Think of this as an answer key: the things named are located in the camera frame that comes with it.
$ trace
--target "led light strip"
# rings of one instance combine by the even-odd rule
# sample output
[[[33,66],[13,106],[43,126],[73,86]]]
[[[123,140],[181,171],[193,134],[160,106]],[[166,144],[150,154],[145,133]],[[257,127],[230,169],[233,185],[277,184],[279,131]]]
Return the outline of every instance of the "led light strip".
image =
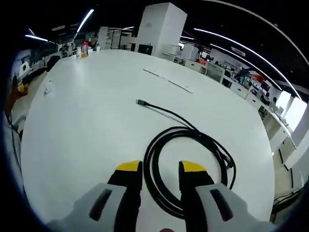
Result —
[[[77,29],[76,31],[76,34],[74,36],[74,39],[76,38],[77,34],[79,33],[79,31],[81,30],[82,26],[84,25],[84,23],[86,22],[86,20],[90,17],[90,15],[94,12],[95,10],[94,9],[91,9],[88,14],[86,15],[86,17],[82,20],[82,23],[80,24],[79,28]]]
[[[134,27],[123,28],[123,30],[132,29],[132,28],[134,28]]]
[[[212,43],[211,43],[210,45],[211,45],[211,46],[214,46],[214,47],[217,47],[217,48],[220,48],[220,49],[222,49],[222,50],[224,50],[224,51],[226,51],[226,52],[229,52],[230,54],[232,54],[232,55],[238,57],[239,59],[244,60],[245,62],[247,62],[247,63],[250,64],[251,66],[255,67],[258,71],[260,71],[263,75],[265,75],[269,80],[271,80],[271,81],[275,84],[275,86],[277,86],[277,87],[282,91],[282,88],[280,88],[280,86],[279,86],[273,79],[271,79],[265,72],[263,72],[262,70],[260,70],[260,69],[259,69],[258,67],[256,67],[254,64],[250,63],[249,61],[245,60],[244,58],[242,58],[242,57],[236,55],[235,53],[232,53],[232,52],[230,52],[230,51],[228,51],[228,50],[226,50],[226,49],[224,49],[224,48],[222,48],[222,47],[219,47],[219,46],[214,45],[214,44],[212,44]]]
[[[181,36],[182,38],[186,38],[186,39],[189,39],[189,40],[194,40],[193,38],[191,37],[186,37],[186,36]]]
[[[293,89],[293,91],[296,93],[296,95],[301,99],[300,95],[298,94],[298,92],[296,91],[296,89],[294,88],[294,86],[291,84],[291,82],[289,82],[289,80],[283,75],[283,73],[281,73],[273,64],[271,64],[268,60],[266,60],[264,57],[262,57],[260,54],[257,54],[256,52],[254,52],[253,50],[251,50],[250,48],[246,47],[245,45],[242,45],[241,43],[238,43],[230,38],[227,38],[223,35],[219,35],[219,34],[216,34],[216,33],[213,33],[213,32],[210,32],[210,31],[207,31],[207,30],[202,30],[202,29],[197,29],[197,28],[194,28],[194,30],[198,30],[198,31],[201,31],[201,32],[205,32],[205,33],[209,33],[209,34],[212,34],[212,35],[216,35],[216,36],[219,36],[221,38],[224,38],[226,40],[229,40],[235,44],[238,44],[239,46],[247,49],[248,51],[254,53],[255,55],[257,55],[259,58],[261,58],[263,61],[265,61],[267,64],[269,64],[280,76],[282,76],[286,82],[290,85],[290,87]]]
[[[34,35],[25,35],[25,37],[32,38],[32,39],[35,39],[35,40],[42,40],[42,41],[50,42],[50,43],[53,43],[53,44],[57,44],[57,43],[54,43],[54,42],[49,41],[49,40],[47,40],[47,39],[43,39],[43,38],[40,38],[40,37],[37,37],[37,36],[34,36]]]
[[[31,34],[32,34],[32,35],[34,35],[34,36],[35,36],[35,34],[34,34],[33,30],[31,30],[31,29],[29,28],[29,31],[31,32]]]
[[[255,17],[263,20],[265,23],[267,23],[268,25],[270,25],[271,27],[273,27],[277,32],[279,32],[282,36],[284,36],[290,43],[291,45],[294,46],[294,48],[300,53],[300,55],[303,57],[303,59],[305,60],[305,62],[309,65],[309,62],[307,60],[307,58],[304,56],[304,54],[301,52],[301,50],[296,46],[296,44],[286,35],[284,34],[284,32],[282,30],[279,29],[278,26],[276,26],[275,24],[269,22],[268,20],[264,19],[263,17],[259,16],[258,14],[252,12],[252,11],[249,11],[243,7],[240,7],[240,6],[237,6],[237,5],[234,5],[234,4],[231,4],[231,3],[228,3],[228,2],[225,2],[225,1],[219,1],[219,0],[204,0],[204,1],[210,1],[210,2],[215,2],[215,3],[219,3],[219,4],[223,4],[223,5],[227,5],[227,6],[230,6],[230,7],[234,7],[234,8],[237,8],[239,10],[242,10],[242,11],[245,11],[249,14],[252,14],[254,15]]]

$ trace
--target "white tabletop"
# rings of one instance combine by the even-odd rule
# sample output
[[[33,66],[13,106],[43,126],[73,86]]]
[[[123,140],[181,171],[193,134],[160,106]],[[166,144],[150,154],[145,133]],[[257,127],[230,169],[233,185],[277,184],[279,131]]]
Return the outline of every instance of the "white tabletop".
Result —
[[[194,90],[189,93],[166,79]],[[44,86],[53,91],[44,95]],[[172,110],[219,141],[233,156],[233,191],[259,220],[269,220],[274,199],[270,144],[258,112],[226,87],[173,62],[122,50],[60,60],[32,102],[21,147],[22,174],[29,203],[45,223],[63,218],[74,202],[96,184],[107,182],[117,165],[143,160],[150,141],[179,122],[135,104],[135,99]],[[188,138],[170,141],[161,152],[163,181],[176,195],[178,162],[206,167],[218,182],[213,155]],[[229,183],[232,170],[228,171]],[[183,220],[165,213],[141,192],[137,232],[170,228],[185,231]]]

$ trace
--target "black ceiling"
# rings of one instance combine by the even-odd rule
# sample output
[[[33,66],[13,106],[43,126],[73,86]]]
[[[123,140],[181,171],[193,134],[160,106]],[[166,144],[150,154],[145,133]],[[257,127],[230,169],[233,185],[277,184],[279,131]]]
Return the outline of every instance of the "black ceiling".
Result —
[[[78,25],[73,27],[70,25],[80,23],[88,10],[93,8],[95,11],[82,31],[92,31],[98,29],[99,26],[117,28],[134,26],[134,32],[137,34],[144,7],[161,2],[168,1],[144,0],[142,3],[139,1],[123,3],[123,1],[116,0],[112,2],[89,0],[81,4],[74,4],[72,1],[49,1],[48,3],[42,1],[36,4],[36,10],[32,10],[32,13],[31,10],[28,11],[25,20],[37,36],[56,41],[60,37],[74,35]],[[284,81],[256,55],[225,39],[193,30],[193,28],[212,31],[228,37],[266,58],[293,84],[309,89],[307,63],[285,37],[261,19],[217,2],[202,0],[172,0],[170,2],[188,14],[184,30],[196,39],[196,43],[204,46],[210,46],[209,44],[212,43],[229,51],[232,51],[232,45],[246,52],[245,59],[259,67],[272,79]],[[246,8],[278,25],[278,28],[290,37],[309,59],[309,47],[305,44],[309,39],[307,33],[309,20],[303,2],[282,0],[227,0],[225,2]],[[51,30],[61,25],[66,25],[66,28],[58,31]]]

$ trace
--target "cable plug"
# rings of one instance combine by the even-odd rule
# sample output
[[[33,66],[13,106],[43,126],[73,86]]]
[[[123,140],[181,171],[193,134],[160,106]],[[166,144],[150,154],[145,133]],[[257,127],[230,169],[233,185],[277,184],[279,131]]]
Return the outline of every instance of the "cable plug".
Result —
[[[227,156],[223,156],[224,161],[226,162],[226,169],[229,170],[230,168],[233,168],[232,162]]]
[[[147,102],[145,102],[145,101],[143,101],[143,100],[141,100],[141,99],[136,99],[136,104],[138,104],[138,105],[148,105],[148,103]]]

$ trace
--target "coiled cable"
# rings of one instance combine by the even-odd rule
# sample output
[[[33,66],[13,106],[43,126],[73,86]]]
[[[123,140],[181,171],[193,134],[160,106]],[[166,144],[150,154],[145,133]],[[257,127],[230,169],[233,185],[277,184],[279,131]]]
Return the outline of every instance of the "coiled cable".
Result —
[[[170,110],[151,105],[143,100],[136,100],[136,103],[139,105],[152,107],[170,113],[180,118],[188,125],[187,127],[171,127],[162,131],[150,142],[147,147],[143,162],[144,179],[153,200],[158,204],[158,206],[160,206],[160,208],[162,208],[165,212],[172,216],[184,219],[182,203],[168,190],[168,188],[163,183],[158,166],[159,156],[162,148],[168,141],[174,138],[188,137],[194,139],[202,146],[207,148],[210,152],[212,152],[213,155],[216,157],[221,169],[221,183],[225,186],[227,186],[228,184],[227,168],[233,168],[233,178],[229,187],[230,189],[232,189],[236,179],[236,165],[232,156],[220,143],[218,143],[210,136],[200,132],[186,119]]]

